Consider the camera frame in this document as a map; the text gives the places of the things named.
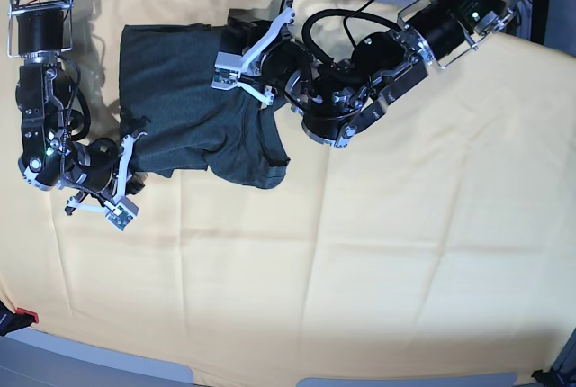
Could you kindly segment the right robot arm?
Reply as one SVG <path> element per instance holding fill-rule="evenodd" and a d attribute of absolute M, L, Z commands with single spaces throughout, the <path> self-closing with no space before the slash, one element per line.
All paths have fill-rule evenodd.
<path fill-rule="evenodd" d="M 125 230 L 139 212 L 129 197 L 143 182 L 130 162 L 144 133 L 83 142 L 91 113 L 80 90 L 81 70 L 65 56 L 73 48 L 72 8 L 73 0 L 8 0 L 7 55 L 22 60 L 15 88 L 22 116 L 18 167 L 42 191 L 76 190 L 66 215 L 97 212 Z"/>

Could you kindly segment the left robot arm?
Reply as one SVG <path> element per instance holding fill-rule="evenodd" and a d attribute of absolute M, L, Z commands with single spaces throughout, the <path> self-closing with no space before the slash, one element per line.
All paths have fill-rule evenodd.
<path fill-rule="evenodd" d="M 211 85 L 239 88 L 267 106 L 283 99 L 312 140 L 341 149 L 422 82 L 429 66 L 447 68 L 503 31 L 519 1 L 417 0 L 395 20 L 365 8 L 325 9 L 305 21 L 299 36 L 290 30 L 293 0 L 282 0 L 270 21 L 232 10 Z M 351 55 L 336 60 L 312 36 L 315 23 L 332 17 L 375 23 L 378 31 L 354 41 Z"/>

